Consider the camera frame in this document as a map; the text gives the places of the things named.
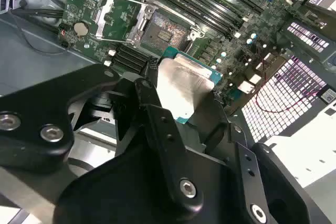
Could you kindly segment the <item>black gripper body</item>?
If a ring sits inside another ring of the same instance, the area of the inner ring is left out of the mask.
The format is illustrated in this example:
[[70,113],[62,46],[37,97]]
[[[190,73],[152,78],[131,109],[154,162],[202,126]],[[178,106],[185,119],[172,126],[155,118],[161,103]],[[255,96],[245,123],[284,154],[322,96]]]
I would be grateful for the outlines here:
[[206,142],[223,152],[189,151],[156,89],[147,83],[134,88],[138,107],[115,157],[65,189],[54,223],[247,222],[238,163],[244,134],[220,110]]

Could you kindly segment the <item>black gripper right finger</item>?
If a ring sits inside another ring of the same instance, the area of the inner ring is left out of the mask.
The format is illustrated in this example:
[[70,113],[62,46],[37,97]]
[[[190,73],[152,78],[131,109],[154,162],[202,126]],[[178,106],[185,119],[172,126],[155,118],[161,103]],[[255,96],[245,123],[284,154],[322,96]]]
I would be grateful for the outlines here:
[[197,166],[215,223],[324,223],[324,213],[272,149],[229,121],[213,92],[192,95],[189,122],[204,145]]

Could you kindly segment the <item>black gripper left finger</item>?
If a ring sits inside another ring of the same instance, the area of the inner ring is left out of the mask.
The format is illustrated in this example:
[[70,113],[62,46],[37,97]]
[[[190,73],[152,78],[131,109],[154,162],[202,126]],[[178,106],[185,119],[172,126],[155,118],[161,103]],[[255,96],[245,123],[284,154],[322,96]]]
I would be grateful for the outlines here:
[[138,107],[137,83],[154,87],[143,77],[120,78],[94,64],[2,97],[1,165],[38,173],[58,169],[75,130],[93,122],[94,98],[102,94],[111,102],[121,142]]

